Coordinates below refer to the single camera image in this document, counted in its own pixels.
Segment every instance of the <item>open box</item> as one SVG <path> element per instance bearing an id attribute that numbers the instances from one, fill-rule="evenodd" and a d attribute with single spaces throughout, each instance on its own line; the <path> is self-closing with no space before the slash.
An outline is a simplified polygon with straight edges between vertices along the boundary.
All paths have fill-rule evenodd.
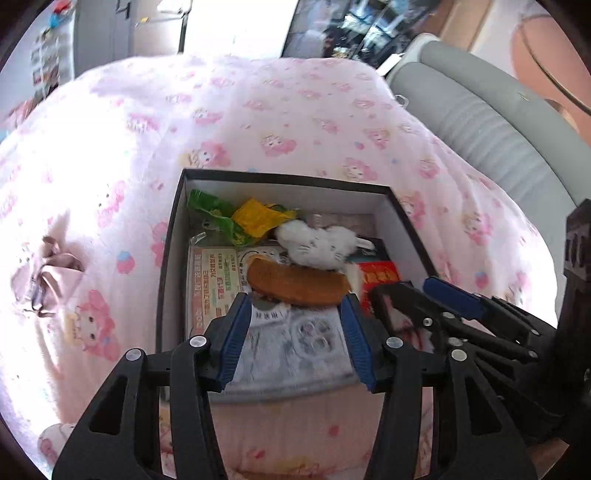
<path id="1" fill-rule="evenodd" d="M 156 351 L 175 348 L 187 339 L 186 275 L 189 240 L 197 229 L 191 224 L 187 199 L 193 189 L 215 195 L 236 207 L 254 197 L 304 212 L 371 214 L 377 237 L 402 280 L 422 288 L 437 275 L 404 209 L 386 186 L 294 175 L 216 170 L 183 170 L 168 224 L 158 290 Z"/>

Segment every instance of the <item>bedsheet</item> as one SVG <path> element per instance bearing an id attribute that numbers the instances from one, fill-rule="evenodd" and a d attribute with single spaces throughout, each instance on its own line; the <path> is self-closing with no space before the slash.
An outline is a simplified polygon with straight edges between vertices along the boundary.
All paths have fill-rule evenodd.
<path id="1" fill-rule="evenodd" d="M 535 226 L 367 65 L 120 61 L 60 87 L 0 145 L 0 408 L 46 472 L 41 432 L 75 422 L 128 348 L 154 350 L 168 216 L 185 167 L 389 185 L 443 278 L 556 324 L 553 262 Z M 61 315 L 37 318 L 15 307 L 10 278 L 47 233 L 86 271 Z M 380 408 L 356 385 L 213 413 L 228 468 L 328 475 L 367 461 Z M 423 470 L 428 432 L 426 422 Z"/>

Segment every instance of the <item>pink bow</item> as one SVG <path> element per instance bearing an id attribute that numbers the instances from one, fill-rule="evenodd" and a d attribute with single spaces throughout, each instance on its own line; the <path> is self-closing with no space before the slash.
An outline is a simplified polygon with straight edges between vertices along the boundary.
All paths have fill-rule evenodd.
<path id="1" fill-rule="evenodd" d="M 32 257 L 11 278 L 17 303 L 38 317 L 50 317 L 68 301 L 80 283 L 84 265 L 74 255 L 60 251 L 51 236 L 43 237 L 41 258 Z"/>

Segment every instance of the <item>blue gripper pad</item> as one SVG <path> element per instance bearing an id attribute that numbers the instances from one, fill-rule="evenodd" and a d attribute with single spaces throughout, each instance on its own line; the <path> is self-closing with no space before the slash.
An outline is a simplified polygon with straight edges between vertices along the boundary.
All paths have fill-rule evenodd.
<path id="1" fill-rule="evenodd" d="M 443 303 L 450 310 L 458 312 L 465 319 L 478 320 L 485 314 L 485 309 L 478 297 L 441 280 L 441 278 L 429 277 L 426 279 L 423 283 L 423 292 L 432 299 Z"/>
<path id="2" fill-rule="evenodd" d="M 238 359 L 251 324 L 252 302 L 248 295 L 239 293 L 226 314 L 212 341 L 210 357 L 218 368 L 217 382 L 221 389 L 234 378 Z"/>
<path id="3" fill-rule="evenodd" d="M 349 356 L 357 376 L 369 391 L 376 388 L 374 352 L 360 323 L 361 307 L 355 295 L 345 295 L 339 306 L 340 322 L 345 334 Z"/>

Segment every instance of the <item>white plush toy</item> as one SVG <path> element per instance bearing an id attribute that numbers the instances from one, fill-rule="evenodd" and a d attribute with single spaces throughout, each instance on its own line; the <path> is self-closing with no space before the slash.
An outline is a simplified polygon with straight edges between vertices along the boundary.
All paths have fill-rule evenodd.
<path id="1" fill-rule="evenodd" d="M 310 228 L 302 220 L 291 220 L 278 226 L 275 236 L 290 258 L 303 267 L 338 270 L 357 247 L 375 249 L 374 245 L 344 226 L 326 230 Z"/>

